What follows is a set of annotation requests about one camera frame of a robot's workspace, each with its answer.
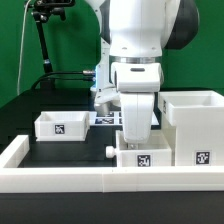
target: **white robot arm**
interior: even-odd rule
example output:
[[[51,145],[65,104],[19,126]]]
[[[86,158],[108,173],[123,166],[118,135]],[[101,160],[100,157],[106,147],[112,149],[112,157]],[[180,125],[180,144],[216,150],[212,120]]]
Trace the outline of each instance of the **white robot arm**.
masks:
[[[86,1],[97,13],[101,31],[107,30],[101,35],[114,59],[111,69],[108,56],[98,65],[96,108],[106,113],[108,102],[120,99],[124,140],[144,144],[151,129],[154,93],[163,77],[156,58],[163,48],[181,49],[196,35],[199,19],[194,0]]]

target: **green wall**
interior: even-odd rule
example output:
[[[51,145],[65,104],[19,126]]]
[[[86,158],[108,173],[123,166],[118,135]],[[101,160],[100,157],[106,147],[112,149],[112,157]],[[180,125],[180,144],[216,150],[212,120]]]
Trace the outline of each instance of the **green wall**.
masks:
[[[49,55],[54,70],[94,68],[99,61],[99,26],[84,2],[76,0],[67,8],[67,20],[51,17],[44,25]],[[206,87],[224,93],[224,20],[223,0],[196,0],[200,30],[182,51],[164,51],[163,87]],[[0,106],[16,96],[19,52],[23,20],[23,0],[2,2],[0,23]],[[21,89],[29,89],[43,74],[42,57],[35,22],[27,16]],[[86,82],[60,82],[60,88],[86,87]]]

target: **black cable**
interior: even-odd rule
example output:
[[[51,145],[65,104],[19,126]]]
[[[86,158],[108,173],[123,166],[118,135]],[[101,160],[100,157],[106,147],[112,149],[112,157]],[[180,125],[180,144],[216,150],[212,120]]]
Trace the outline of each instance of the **black cable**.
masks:
[[[65,81],[87,81],[87,82],[94,82],[94,77],[84,77],[84,78],[80,78],[80,79],[68,79],[68,78],[49,78],[49,77],[44,77],[44,78],[40,78],[38,79],[31,87],[31,90],[35,90],[37,85],[43,81],[43,80],[48,80],[48,79],[57,79],[57,80],[65,80]]]
[[[82,71],[57,71],[57,72],[48,72],[48,73],[45,73],[43,76],[41,77],[48,77],[48,76],[52,76],[52,75],[83,75],[83,72]]]

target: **black tabletop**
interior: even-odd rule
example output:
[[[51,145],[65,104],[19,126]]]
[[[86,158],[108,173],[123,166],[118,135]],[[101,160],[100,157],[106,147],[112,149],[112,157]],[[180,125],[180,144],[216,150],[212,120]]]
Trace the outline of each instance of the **black tabletop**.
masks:
[[[36,143],[34,121],[41,111],[82,110],[93,110],[86,89],[24,92],[0,109],[0,152],[26,134],[31,150],[21,168],[115,166],[105,146],[115,144],[118,127],[91,128],[86,142],[68,142],[63,153],[64,143]],[[224,192],[0,194],[0,223],[222,224],[223,204]]]

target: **small white box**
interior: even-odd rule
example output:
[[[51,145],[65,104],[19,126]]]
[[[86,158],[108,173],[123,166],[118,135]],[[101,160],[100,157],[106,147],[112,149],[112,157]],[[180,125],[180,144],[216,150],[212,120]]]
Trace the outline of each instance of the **small white box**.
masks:
[[[116,131],[117,167],[154,167],[171,166],[172,151],[163,134],[152,130],[146,144],[138,149],[128,149],[122,131]]]
[[[85,141],[89,112],[41,112],[35,121],[37,141]]]
[[[213,91],[161,92],[162,131],[176,166],[224,165],[224,97]]]

